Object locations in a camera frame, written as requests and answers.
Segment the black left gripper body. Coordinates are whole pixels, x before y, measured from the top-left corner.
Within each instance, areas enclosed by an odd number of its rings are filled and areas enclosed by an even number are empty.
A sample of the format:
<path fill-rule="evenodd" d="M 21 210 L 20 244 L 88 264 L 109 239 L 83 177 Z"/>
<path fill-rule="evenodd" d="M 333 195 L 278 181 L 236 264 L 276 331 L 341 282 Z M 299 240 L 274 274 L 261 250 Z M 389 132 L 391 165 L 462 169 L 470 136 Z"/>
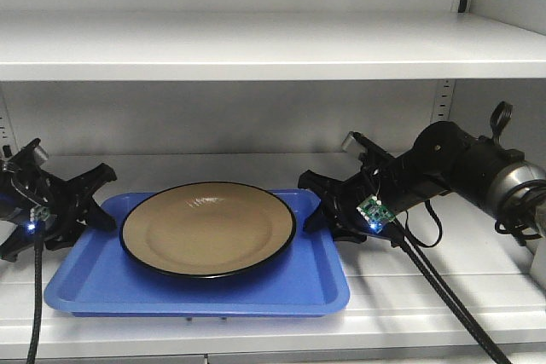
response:
<path fill-rule="evenodd" d="M 1 259 L 29 248 L 55 251 L 81 235 L 81 177 L 65 180 L 43 170 L 35 154 L 1 162 L 1 219 L 15 228 L 1 244 Z"/>

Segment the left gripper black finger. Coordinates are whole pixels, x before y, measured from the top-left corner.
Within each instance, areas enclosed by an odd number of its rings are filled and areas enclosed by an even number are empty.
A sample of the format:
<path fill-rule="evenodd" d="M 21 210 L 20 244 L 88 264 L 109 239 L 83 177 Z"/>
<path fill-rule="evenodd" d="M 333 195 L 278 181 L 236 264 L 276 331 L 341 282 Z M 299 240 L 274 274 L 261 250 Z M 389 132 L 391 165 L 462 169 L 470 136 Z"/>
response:
<path fill-rule="evenodd" d="M 84 200 L 83 220 L 88 227 L 102 231 L 114 231 L 117 228 L 115 219 L 105 212 L 92 196 Z"/>
<path fill-rule="evenodd" d="M 114 169 L 102 163 L 92 170 L 64 181 L 60 186 L 59 193 L 62 198 L 91 197 L 106 183 L 116 180 L 117 175 Z"/>

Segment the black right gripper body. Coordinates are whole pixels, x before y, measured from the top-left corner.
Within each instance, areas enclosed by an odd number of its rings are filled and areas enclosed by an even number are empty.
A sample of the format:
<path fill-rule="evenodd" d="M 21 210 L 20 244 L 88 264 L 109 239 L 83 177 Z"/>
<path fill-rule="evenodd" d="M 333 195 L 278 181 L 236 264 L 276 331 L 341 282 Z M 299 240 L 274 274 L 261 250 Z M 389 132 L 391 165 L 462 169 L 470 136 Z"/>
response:
<path fill-rule="evenodd" d="M 381 167 L 393 160 L 391 154 L 363 155 L 357 174 L 329 183 L 328 226 L 334 240 L 405 240 L 396 214 L 380 196 L 380 190 L 386 186 L 381 180 Z"/>

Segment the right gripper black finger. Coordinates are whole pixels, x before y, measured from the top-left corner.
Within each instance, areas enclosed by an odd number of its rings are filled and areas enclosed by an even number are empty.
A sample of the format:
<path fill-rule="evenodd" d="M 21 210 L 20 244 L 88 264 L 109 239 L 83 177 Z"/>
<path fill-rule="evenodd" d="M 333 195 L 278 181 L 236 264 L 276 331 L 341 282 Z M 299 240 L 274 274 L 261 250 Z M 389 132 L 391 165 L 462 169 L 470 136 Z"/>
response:
<path fill-rule="evenodd" d="M 335 214 L 323 205 L 319 205 L 304 222 L 304 231 L 314 233 L 321 229 L 327 229 L 332 232 L 336 227 Z"/>
<path fill-rule="evenodd" d="M 307 170 L 299 176 L 298 188 L 313 192 L 322 202 L 340 199 L 342 181 Z"/>

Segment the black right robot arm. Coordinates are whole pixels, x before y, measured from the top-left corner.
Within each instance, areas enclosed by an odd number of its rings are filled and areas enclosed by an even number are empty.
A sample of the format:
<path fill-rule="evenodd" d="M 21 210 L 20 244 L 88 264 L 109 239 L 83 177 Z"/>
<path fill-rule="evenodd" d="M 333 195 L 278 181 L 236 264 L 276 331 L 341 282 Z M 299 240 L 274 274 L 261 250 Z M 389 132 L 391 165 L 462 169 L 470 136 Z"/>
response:
<path fill-rule="evenodd" d="M 350 132 L 344 149 L 360 160 L 357 174 L 339 181 L 308 170 L 299 177 L 299 188 L 320 199 L 305 231 L 327 227 L 335 240 L 362 243 L 376 237 L 399 246 L 410 233 L 398 215 L 455 193 L 491 216 L 499 234 L 521 245 L 544 237 L 545 172 L 523 152 L 499 143 L 511 112 L 507 102 L 497 105 L 490 137 L 471 136 L 454 122 L 435 122 L 397 157 Z"/>

